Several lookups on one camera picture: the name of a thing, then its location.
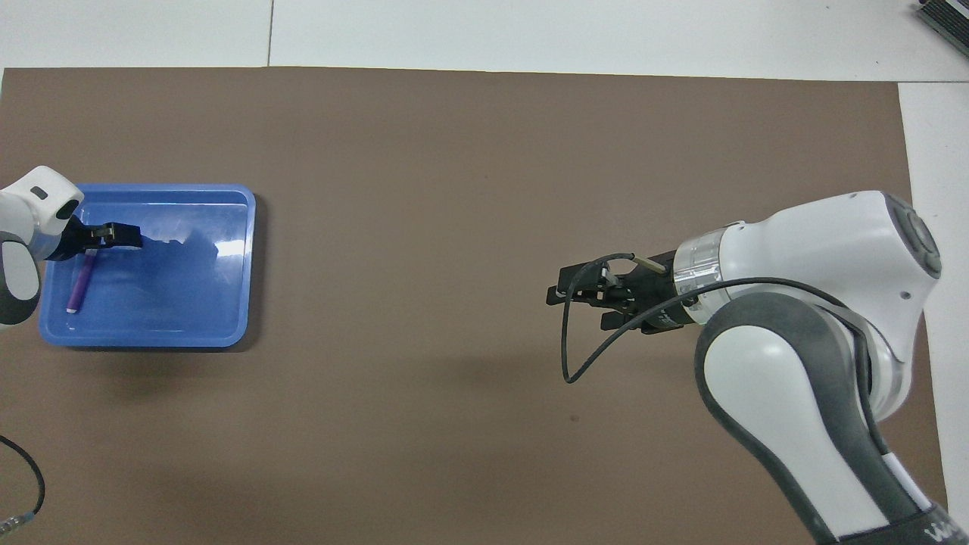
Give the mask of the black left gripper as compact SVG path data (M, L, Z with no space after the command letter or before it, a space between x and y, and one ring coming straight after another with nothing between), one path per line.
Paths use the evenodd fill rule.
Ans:
M141 228L120 222L107 222L97 229L88 229L76 215L72 215L62 231L55 248L56 260L69 260L84 251L105 248L142 248Z

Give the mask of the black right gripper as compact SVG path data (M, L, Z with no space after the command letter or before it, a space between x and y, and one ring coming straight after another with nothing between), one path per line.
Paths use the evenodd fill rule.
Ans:
M572 303L603 307L600 329L604 332L619 330L644 310L665 303L678 296L674 276L675 251L654 255L652 261L665 267L665 272L653 272L644 265L636 265L631 272L631 290L621 275L615 275L608 262L598 263L586 269L589 263L575 263L558 272L556 283L547 289L547 306ZM681 304L671 304L646 318L639 329L645 335L678 330L696 324Z

